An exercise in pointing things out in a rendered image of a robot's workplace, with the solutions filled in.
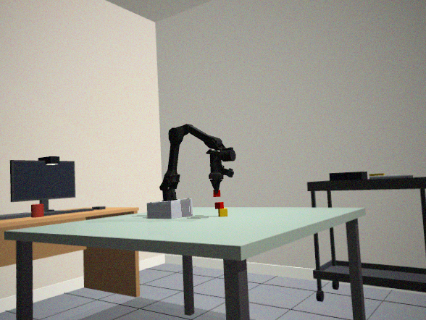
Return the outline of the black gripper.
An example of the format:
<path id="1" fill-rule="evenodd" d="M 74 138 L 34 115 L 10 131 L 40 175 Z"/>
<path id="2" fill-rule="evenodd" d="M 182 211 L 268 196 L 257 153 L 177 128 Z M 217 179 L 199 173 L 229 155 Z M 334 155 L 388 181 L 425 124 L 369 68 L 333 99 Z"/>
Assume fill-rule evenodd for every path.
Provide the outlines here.
<path id="1" fill-rule="evenodd" d="M 210 169 L 211 172 L 209 174 L 209 179 L 215 193 L 218 193 L 218 190 L 220 188 L 220 183 L 221 181 L 223 181 L 222 179 L 224 179 L 222 173 L 220 172 L 220 167 L 222 166 L 222 162 L 211 162 L 210 163 Z"/>

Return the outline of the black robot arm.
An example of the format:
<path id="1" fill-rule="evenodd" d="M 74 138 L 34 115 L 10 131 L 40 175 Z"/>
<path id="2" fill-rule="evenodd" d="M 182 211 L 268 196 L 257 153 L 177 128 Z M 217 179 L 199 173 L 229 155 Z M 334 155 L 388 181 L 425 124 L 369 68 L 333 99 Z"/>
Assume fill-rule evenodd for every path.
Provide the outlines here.
<path id="1" fill-rule="evenodd" d="M 181 142 L 183 141 L 184 135 L 187 135 L 188 133 L 202 140 L 205 145 L 210 148 L 206 152 L 206 154 L 210 154 L 210 163 L 235 161 L 235 151 L 232 147 L 226 148 L 222 144 L 222 140 L 220 138 L 207 135 L 205 132 L 202 132 L 193 125 L 189 124 L 185 124 L 176 128 L 171 128 L 169 130 L 170 156 L 168 170 L 164 175 L 162 184 L 159 186 L 160 190 L 162 190 L 163 192 L 163 201 L 177 200 L 175 189 L 177 189 L 178 183 L 180 181 L 180 175 L 177 173 L 179 147 Z M 213 151 L 212 149 L 214 149 L 215 151 Z M 223 165 L 220 167 L 220 172 L 222 173 L 222 175 L 227 175 L 228 177 L 233 177 L 234 175 L 233 169 L 226 169 Z"/>

